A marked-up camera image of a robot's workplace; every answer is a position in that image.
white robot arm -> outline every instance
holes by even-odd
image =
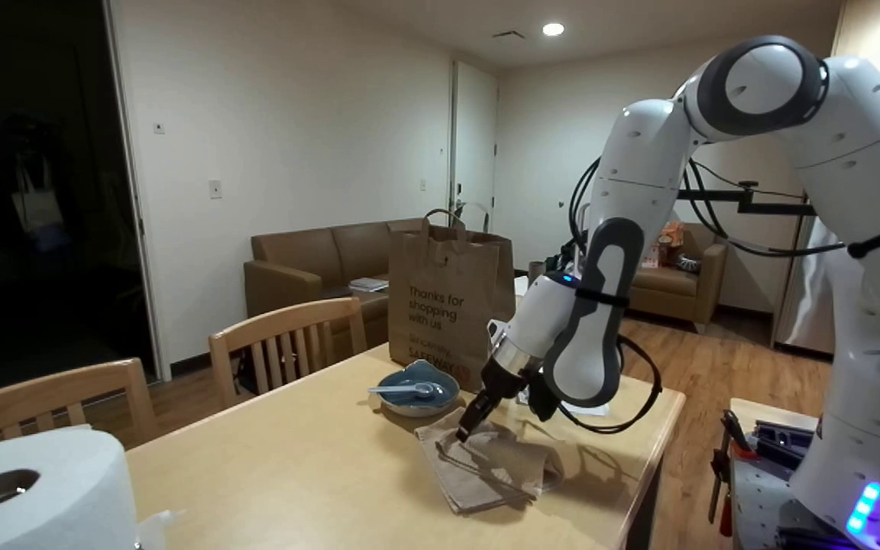
[[[834,270],[834,377],[795,498],[866,547],[880,547],[880,75],[815,59],[784,37],[711,59],[674,97],[614,123],[590,192],[584,265],[537,279],[486,363],[458,440],[533,379],[595,407],[619,382],[616,328],[641,247],[673,215],[695,148],[775,135],[821,224],[849,242]]]

white wall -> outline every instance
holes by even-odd
[[[806,50],[826,56],[830,50],[834,16],[806,22],[804,31],[784,31]],[[603,154],[619,106],[639,97],[669,97],[711,56],[739,42],[705,39],[673,50],[649,50],[609,56],[595,62],[512,72],[500,80],[497,101],[497,173],[496,173],[496,234],[512,238],[512,257],[522,270],[567,238],[564,209],[582,173]],[[761,182],[770,191],[798,191],[788,166],[770,137],[722,143],[696,154],[715,173],[738,182]],[[757,245],[790,245],[790,217],[738,217],[729,206],[718,209],[722,224],[738,238]],[[728,257],[722,291],[725,307],[772,312],[782,298],[784,259],[757,259],[748,253]]]
[[[244,314],[254,234],[447,206],[444,50],[331,0],[111,0],[111,18],[162,366]]]

door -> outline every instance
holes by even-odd
[[[467,229],[486,229],[496,211],[496,77],[455,62],[452,110],[452,209],[463,209]]]

wall outlet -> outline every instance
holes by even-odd
[[[215,203],[223,198],[223,182],[208,182],[208,198],[215,198]]]

brown couch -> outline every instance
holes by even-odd
[[[629,286],[629,312],[710,323],[718,307],[725,250],[705,227],[686,224],[683,253],[696,264],[696,271],[674,265],[641,265]]]
[[[356,279],[388,279],[390,234],[421,229],[421,217],[325,227],[254,236],[254,259],[244,264],[248,314],[291,303],[346,298]],[[388,298],[364,298],[368,343],[384,343]]]

